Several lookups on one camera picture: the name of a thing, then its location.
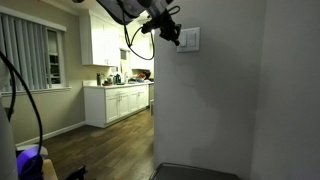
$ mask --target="window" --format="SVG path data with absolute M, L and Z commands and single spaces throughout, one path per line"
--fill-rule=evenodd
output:
M 30 90 L 65 87 L 63 32 L 0 13 L 0 50 L 20 72 Z M 17 91 L 23 91 L 16 80 Z M 11 92 L 7 83 L 1 92 Z

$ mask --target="bottle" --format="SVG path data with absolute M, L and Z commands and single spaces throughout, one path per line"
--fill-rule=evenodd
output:
M 101 86 L 101 75 L 100 75 L 100 73 L 97 73 L 97 85 Z

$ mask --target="baseboard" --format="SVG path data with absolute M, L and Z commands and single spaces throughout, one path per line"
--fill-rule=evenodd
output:
M 76 129 L 78 127 L 81 127 L 85 125 L 85 122 L 81 122 L 81 123 L 78 123 L 78 124 L 74 124 L 72 126 L 68 126 L 68 127 L 65 127 L 65 128 L 62 128 L 62 129 L 59 129 L 57 131 L 53 131 L 53 132 L 50 132 L 48 134 L 44 134 L 43 135 L 43 140 L 45 139 L 49 139 L 49 138 L 52 138 L 54 136 L 57 136 L 59 134 L 62 134 L 62 133 L 65 133 L 65 132 L 68 132 L 68 131 L 71 131 L 73 129 Z M 24 142 L 21 142 L 21 143 L 18 143 L 16 144 L 16 146 L 25 146 L 25 145 L 30 145 L 30 144 L 34 144 L 34 143 L 38 143 L 39 142 L 39 138 L 33 138 L 33 139 L 29 139 L 27 141 L 24 141 Z

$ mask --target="lower cabinet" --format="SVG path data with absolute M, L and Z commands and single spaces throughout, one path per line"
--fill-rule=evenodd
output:
M 148 105 L 148 85 L 84 87 L 86 124 L 107 127 Z

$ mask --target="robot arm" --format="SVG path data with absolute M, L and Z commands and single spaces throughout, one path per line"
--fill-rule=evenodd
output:
M 175 24 L 171 14 L 166 9 L 173 0 L 97 0 L 98 3 L 110 14 L 114 21 L 127 25 L 140 14 L 147 11 L 152 18 L 142 27 L 142 33 L 151 32 L 160 28 L 160 37 L 173 41 L 179 45 L 180 24 Z

